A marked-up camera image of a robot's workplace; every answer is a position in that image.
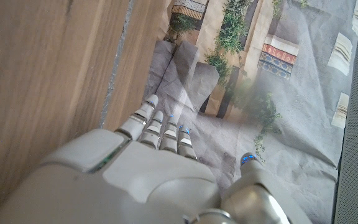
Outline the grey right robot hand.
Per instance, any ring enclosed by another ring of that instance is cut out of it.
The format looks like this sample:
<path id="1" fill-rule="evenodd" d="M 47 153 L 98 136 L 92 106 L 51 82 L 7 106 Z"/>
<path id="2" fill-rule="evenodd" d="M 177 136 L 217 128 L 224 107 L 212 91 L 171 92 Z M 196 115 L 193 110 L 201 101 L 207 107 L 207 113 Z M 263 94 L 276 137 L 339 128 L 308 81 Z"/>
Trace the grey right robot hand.
<path id="1" fill-rule="evenodd" d="M 251 153 L 223 194 L 186 127 L 147 98 L 116 130 L 53 151 L 0 207 L 0 223 L 308 223 Z"/>

